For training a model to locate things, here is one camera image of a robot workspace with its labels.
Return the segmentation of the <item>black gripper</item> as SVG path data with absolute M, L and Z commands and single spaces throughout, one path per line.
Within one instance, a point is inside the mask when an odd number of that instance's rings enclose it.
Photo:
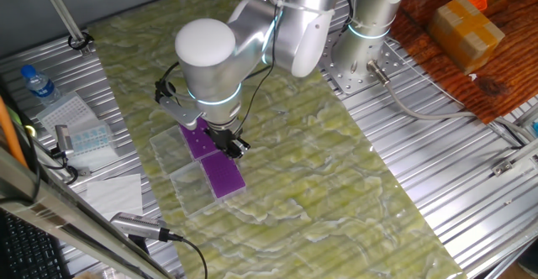
M 240 136 L 243 129 L 240 121 L 230 121 L 226 124 L 215 124 L 208 122 L 207 134 L 218 147 L 218 149 L 228 158 L 234 158 L 234 152 L 227 146 L 232 142 L 236 148 L 236 158 L 241 158 L 251 148 Z

